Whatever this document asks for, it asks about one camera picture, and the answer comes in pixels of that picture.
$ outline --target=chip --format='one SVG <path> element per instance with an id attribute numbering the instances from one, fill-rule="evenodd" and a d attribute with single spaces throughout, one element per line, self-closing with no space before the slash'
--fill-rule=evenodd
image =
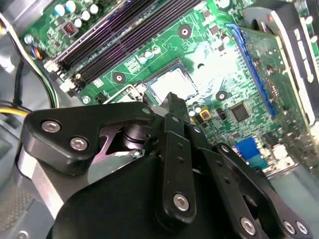
<path id="1" fill-rule="evenodd" d="M 201 118 L 202 118 L 204 121 L 206 121 L 206 120 L 208 120 L 208 119 L 211 118 L 211 114 L 209 113 L 208 110 L 204 110 L 204 111 L 202 111 L 202 112 L 199 113 L 199 114 L 200 114 Z"/>
<path id="2" fill-rule="evenodd" d="M 235 105 L 232 108 L 230 108 L 230 110 L 233 113 L 237 122 L 244 121 L 250 117 L 244 103 L 239 103 L 238 105 Z"/>
<path id="3" fill-rule="evenodd" d="M 187 101 L 198 94 L 187 70 L 181 62 L 169 65 L 152 77 L 146 84 L 146 88 L 152 93 L 159 104 L 172 92 L 179 98 Z"/>
<path id="4" fill-rule="evenodd" d="M 219 50 L 219 51 L 223 51 L 223 50 L 225 50 L 224 45 L 219 46 L 219 47 L 218 47 L 218 50 Z"/>
<path id="5" fill-rule="evenodd" d="M 210 27 L 209 30 L 210 30 L 211 34 L 213 34 L 213 35 L 215 35 L 219 32 L 219 28 L 217 25 Z"/>
<path id="6" fill-rule="evenodd" d="M 239 138 L 239 137 L 240 137 L 240 134 L 239 134 L 238 132 L 233 133 L 233 137 L 234 137 L 234 138 Z"/>

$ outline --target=ram slot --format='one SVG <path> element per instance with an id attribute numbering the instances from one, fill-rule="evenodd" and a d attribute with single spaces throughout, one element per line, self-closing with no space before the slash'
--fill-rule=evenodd
<path id="1" fill-rule="evenodd" d="M 99 20 L 95 25 L 93 25 L 83 36 L 77 39 L 72 45 L 70 45 L 64 52 L 62 52 L 58 57 L 52 60 L 53 63 L 61 62 L 66 56 L 77 49 L 83 42 L 90 41 L 91 37 L 103 28 L 114 16 L 117 15 L 121 9 L 130 6 L 134 3 L 131 0 L 122 0 L 120 3 L 107 15 L 105 15 L 101 20 Z"/>
<path id="2" fill-rule="evenodd" d="M 68 70 L 83 58 L 96 52 L 103 45 L 109 42 L 112 37 L 123 32 L 128 28 L 134 20 L 139 18 L 141 14 L 150 10 L 157 1 L 136 0 L 129 6 L 124 7 L 118 12 L 107 24 L 97 29 L 90 38 L 86 38 L 76 48 L 69 51 L 58 63 L 64 69 Z"/>
<path id="3" fill-rule="evenodd" d="M 77 86 L 81 86 L 77 88 L 77 91 L 82 90 L 83 83 L 85 85 L 90 84 L 101 74 L 110 70 L 127 56 L 130 56 L 141 45 L 151 40 L 200 2 L 201 0 L 168 1 L 157 10 L 152 17 L 146 19 L 129 31 L 121 39 L 112 44 L 105 52 L 76 73 L 72 79 Z"/>

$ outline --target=capacitor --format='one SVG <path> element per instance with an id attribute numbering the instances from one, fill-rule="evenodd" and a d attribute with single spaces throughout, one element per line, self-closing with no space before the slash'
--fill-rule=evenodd
<path id="1" fill-rule="evenodd" d="M 193 107 L 188 108 L 188 115 L 189 115 L 190 117 L 195 116 L 195 111 L 194 111 Z"/>
<path id="2" fill-rule="evenodd" d="M 306 18 L 306 24 L 307 24 L 307 25 L 311 24 L 311 23 L 313 22 L 313 20 L 314 20 L 314 18 L 313 18 L 312 16 L 308 16 L 308 17 Z"/>
<path id="3" fill-rule="evenodd" d="M 310 41 L 312 42 L 312 43 L 316 43 L 317 41 L 318 41 L 318 36 L 313 36 L 311 39 L 310 39 Z"/>
<path id="4" fill-rule="evenodd" d="M 199 114 L 201 112 L 201 107 L 199 106 L 197 102 L 194 102 L 193 107 L 194 107 L 195 113 Z"/>
<path id="5" fill-rule="evenodd" d="M 30 34 L 25 35 L 24 42 L 27 45 L 31 45 L 33 43 L 33 37 Z"/>
<path id="6" fill-rule="evenodd" d="M 154 53 L 151 51 L 145 52 L 146 59 L 152 59 L 154 57 Z"/>
<path id="7" fill-rule="evenodd" d="M 226 34 L 223 34 L 221 36 L 221 40 L 223 41 L 224 44 L 228 44 L 230 42 L 230 37 Z"/>
<path id="8" fill-rule="evenodd" d="M 90 15 L 90 13 L 87 10 L 85 10 L 84 12 L 82 12 L 82 16 L 81 17 L 82 17 L 82 19 L 84 21 L 88 21 L 91 18 L 91 15 Z"/>
<path id="9" fill-rule="evenodd" d="M 160 54 L 160 52 L 161 52 L 161 49 L 160 49 L 160 47 L 159 46 L 155 46 L 154 48 L 153 48 L 153 53 L 154 54 Z"/>
<path id="10" fill-rule="evenodd" d="M 76 10 L 76 4 L 74 1 L 71 0 L 66 2 L 65 7 L 69 13 L 74 13 Z"/>
<path id="11" fill-rule="evenodd" d="M 91 12 L 93 15 L 98 14 L 99 10 L 100 10 L 100 9 L 99 9 L 99 6 L 97 6 L 95 3 L 90 6 L 90 12 Z"/>
<path id="12" fill-rule="evenodd" d="M 82 20 L 77 18 L 74 20 L 74 25 L 77 27 L 77 28 L 81 28 L 82 26 Z"/>
<path id="13" fill-rule="evenodd" d="M 65 15 L 65 8 L 61 4 L 58 4 L 57 6 L 55 6 L 54 10 L 55 10 L 55 13 L 58 16 L 64 16 Z"/>
<path id="14" fill-rule="evenodd" d="M 147 63 L 147 59 L 146 59 L 146 57 L 144 57 L 144 56 L 142 56 L 142 57 L 140 57 L 140 63 L 142 64 L 142 65 L 144 65 L 145 63 Z"/>

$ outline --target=pcie slot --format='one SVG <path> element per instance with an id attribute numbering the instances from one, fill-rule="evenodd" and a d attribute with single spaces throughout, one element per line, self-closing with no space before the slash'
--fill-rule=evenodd
<path id="1" fill-rule="evenodd" d="M 70 68 L 79 63 L 83 58 L 95 52 L 113 36 L 118 35 L 126 29 L 133 20 L 136 20 L 143 12 L 149 10 L 157 1 L 136 0 L 131 5 L 124 7 L 115 17 L 107 24 L 100 27 L 85 42 L 81 42 L 75 49 L 65 55 L 64 59 L 59 62 L 61 66 Z"/>
<path id="2" fill-rule="evenodd" d="M 267 95 L 267 92 L 265 90 L 264 84 L 262 80 L 260 79 L 258 72 L 253 64 L 253 61 L 248 53 L 248 50 L 246 48 L 246 43 L 244 38 L 241 35 L 241 30 L 238 26 L 235 24 L 226 24 L 226 26 L 230 27 L 232 29 L 233 35 L 235 37 L 235 40 L 240 48 L 240 51 L 247 63 L 247 67 L 256 83 L 256 87 L 266 105 L 266 108 L 271 115 L 271 117 L 275 117 L 277 115 L 274 105 L 270 102 L 270 99 Z"/>
<path id="3" fill-rule="evenodd" d="M 110 13 L 105 15 L 101 20 L 99 20 L 96 24 L 94 24 L 83 36 L 77 39 L 71 46 L 69 46 L 64 52 L 60 54 L 60 56 L 56 57 L 53 62 L 62 61 L 70 52 L 79 47 L 83 42 L 89 41 L 92 36 L 95 35 L 101 28 L 105 26 L 109 22 L 109 20 L 114 17 L 119 10 L 121 10 L 125 6 L 129 6 L 132 4 L 132 0 L 123 0 L 120 4 L 117 5 Z"/>
<path id="4" fill-rule="evenodd" d="M 136 28 L 124 35 L 119 41 L 112 44 L 105 52 L 95 60 L 82 68 L 76 82 L 90 84 L 103 72 L 110 70 L 120 61 L 135 52 L 137 48 L 151 40 L 156 34 L 171 25 L 180 16 L 191 10 L 201 0 L 171 0 L 161 9 L 156 11 L 152 17 L 139 24 Z"/>

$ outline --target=black ram slot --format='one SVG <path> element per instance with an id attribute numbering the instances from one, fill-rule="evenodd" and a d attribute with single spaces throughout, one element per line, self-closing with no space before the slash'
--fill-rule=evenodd
<path id="1" fill-rule="evenodd" d="M 81 81 L 91 83 L 103 72 L 109 70 L 125 57 L 134 53 L 145 42 L 151 40 L 156 34 L 171 25 L 180 16 L 191 10 L 200 0 L 174 0 L 169 1 L 161 9 L 145 20 L 132 31 L 114 43 L 104 53 L 82 68 L 79 72 Z"/>
<path id="2" fill-rule="evenodd" d="M 70 68 L 79 63 L 84 57 L 103 46 L 113 36 L 126 29 L 134 19 L 141 15 L 141 9 L 143 10 L 142 12 L 145 12 L 155 3 L 156 1 L 140 0 L 133 5 L 127 6 L 105 26 L 98 29 L 92 37 L 87 38 L 77 48 L 70 51 L 59 64 Z"/>

